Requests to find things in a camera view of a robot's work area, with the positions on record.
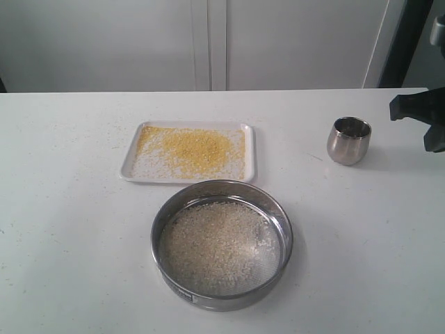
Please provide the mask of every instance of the sieve mesh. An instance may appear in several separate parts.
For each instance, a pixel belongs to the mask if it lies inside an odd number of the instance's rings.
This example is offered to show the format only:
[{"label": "sieve mesh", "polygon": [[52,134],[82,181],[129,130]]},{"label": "sieve mesh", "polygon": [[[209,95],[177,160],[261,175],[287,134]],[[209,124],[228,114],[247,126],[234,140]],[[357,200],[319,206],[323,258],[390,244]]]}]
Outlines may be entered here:
[{"label": "sieve mesh", "polygon": [[192,292],[242,294],[270,280],[282,261],[267,214],[242,201],[198,203],[178,213],[160,238],[165,272]]}]

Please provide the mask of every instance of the metal cup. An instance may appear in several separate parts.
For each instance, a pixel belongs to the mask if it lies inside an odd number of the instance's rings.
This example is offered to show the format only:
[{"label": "metal cup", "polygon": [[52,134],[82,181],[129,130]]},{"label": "metal cup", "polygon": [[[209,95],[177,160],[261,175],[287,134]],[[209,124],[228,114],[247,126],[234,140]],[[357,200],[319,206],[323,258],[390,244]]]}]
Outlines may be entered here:
[{"label": "metal cup", "polygon": [[327,139],[327,153],[335,162],[350,166],[359,162],[369,147],[371,126],[355,117],[335,121]]}]

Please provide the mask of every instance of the white tray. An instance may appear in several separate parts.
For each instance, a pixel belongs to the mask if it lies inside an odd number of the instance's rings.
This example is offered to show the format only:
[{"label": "white tray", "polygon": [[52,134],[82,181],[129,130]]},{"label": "white tray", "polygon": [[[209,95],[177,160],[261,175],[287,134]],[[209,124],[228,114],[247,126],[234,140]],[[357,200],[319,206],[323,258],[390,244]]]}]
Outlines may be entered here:
[{"label": "white tray", "polygon": [[169,183],[169,184],[192,184],[196,182],[201,182],[208,180],[208,178],[165,178],[161,175],[156,174],[151,170],[150,177],[133,176],[134,166],[136,162],[136,148],[139,141],[142,129],[146,126],[150,127],[165,127],[165,128],[177,128],[177,129],[205,129],[205,130],[242,130],[244,133],[244,173],[243,178],[233,180],[239,180],[243,182],[252,181],[255,176],[255,158],[254,158],[254,132],[253,128],[249,125],[237,122],[189,122],[189,121],[156,121],[156,122],[144,122],[138,126],[136,133],[134,134],[133,140],[129,146],[127,155],[124,159],[122,168],[120,169],[120,177],[126,181],[137,182],[137,183]]}]

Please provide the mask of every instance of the sieve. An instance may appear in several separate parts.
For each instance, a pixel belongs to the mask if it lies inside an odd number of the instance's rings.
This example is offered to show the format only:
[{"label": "sieve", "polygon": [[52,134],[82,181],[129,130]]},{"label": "sieve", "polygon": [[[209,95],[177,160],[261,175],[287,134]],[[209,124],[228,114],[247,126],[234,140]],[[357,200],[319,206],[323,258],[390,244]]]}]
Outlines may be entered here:
[{"label": "sieve", "polygon": [[[205,278],[181,276],[184,265],[169,260],[164,244],[170,236],[169,227],[178,223],[186,212],[218,205],[229,205],[240,212],[254,212],[248,216],[257,217],[260,223],[254,225],[252,237],[239,239],[234,235],[233,245],[230,245],[248,250],[241,252],[234,249],[233,252],[236,256],[242,256],[241,260],[248,269],[246,274],[235,280],[231,275],[224,275],[230,278],[227,282],[224,278],[207,286],[204,284]],[[171,290],[193,305],[215,311],[237,310],[265,297],[280,279],[293,246],[291,224],[278,202],[255,186],[232,180],[200,182],[176,193],[156,215],[151,240],[154,260]],[[191,241],[184,239],[184,244],[189,245]],[[188,269],[189,274],[194,272],[193,267]]]}]

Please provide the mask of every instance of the sieve rim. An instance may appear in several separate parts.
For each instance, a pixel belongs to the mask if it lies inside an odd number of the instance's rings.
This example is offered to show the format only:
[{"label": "sieve rim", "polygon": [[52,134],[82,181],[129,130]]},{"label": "sieve rim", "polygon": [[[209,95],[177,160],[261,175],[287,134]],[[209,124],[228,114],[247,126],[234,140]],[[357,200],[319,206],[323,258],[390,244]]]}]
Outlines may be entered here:
[{"label": "sieve rim", "polygon": [[[267,199],[269,199],[274,204],[274,206],[276,206],[276,208],[278,208],[281,211],[282,216],[284,218],[284,222],[288,225],[289,230],[290,230],[290,235],[288,236],[289,237],[289,245],[287,247],[289,250],[287,252],[285,252],[284,260],[277,267],[277,269],[275,270],[274,274],[266,282],[264,282],[264,283],[262,283],[260,285],[257,285],[256,287],[254,287],[252,289],[249,289],[248,291],[239,293],[239,294],[229,294],[229,295],[203,294],[203,293],[199,293],[199,292],[195,292],[193,290],[190,290],[187,287],[184,287],[183,285],[179,284],[175,279],[173,279],[170,275],[167,274],[166,270],[164,269],[163,265],[161,264],[160,257],[159,257],[159,250],[155,249],[155,247],[154,247],[154,245],[157,243],[157,240],[155,240],[155,236],[154,236],[154,230],[156,228],[156,225],[159,224],[160,217],[164,214],[163,211],[164,211],[165,207],[167,207],[171,202],[176,200],[178,197],[180,197],[183,194],[189,192],[191,189],[198,188],[198,187],[200,187],[202,185],[206,185],[206,184],[210,184],[210,183],[212,183],[212,184],[239,184],[239,185],[242,185],[242,186],[246,186],[247,188],[250,188],[250,189],[252,189],[254,191],[257,191],[260,194],[266,196]],[[250,203],[251,205],[255,206],[255,203],[249,201],[248,199],[244,199],[244,201],[246,201],[246,202]],[[160,210],[158,211],[157,215],[155,216],[155,218],[153,220],[150,240],[151,240],[151,243],[152,243],[152,256],[154,258],[156,266],[158,267],[159,271],[164,276],[164,278],[168,279],[170,282],[172,282],[173,284],[175,284],[180,289],[184,290],[185,292],[187,292],[190,295],[197,296],[197,297],[204,298],[204,299],[213,299],[213,300],[216,299],[216,300],[221,300],[221,301],[228,301],[228,300],[240,299],[240,298],[243,298],[245,296],[254,294],[255,292],[261,291],[261,290],[267,288],[267,286],[273,284],[278,278],[280,278],[280,276],[283,274],[287,264],[289,263],[289,260],[290,260],[291,255],[292,255],[292,251],[293,251],[293,228],[292,228],[292,224],[291,224],[291,222],[290,222],[286,212],[284,211],[283,207],[278,203],[278,201],[276,201],[276,199],[274,199],[274,197],[272,197],[271,195],[266,193],[264,190],[262,190],[262,189],[260,189],[260,188],[258,188],[256,186],[253,186],[251,184],[248,184],[248,183],[245,183],[245,182],[241,182],[241,181],[236,181],[236,180],[208,180],[208,181],[203,181],[203,182],[199,182],[199,183],[196,183],[196,184],[192,184],[192,185],[182,189],[181,191],[178,191],[176,194],[171,196],[164,203],[164,205],[160,208]]]}]

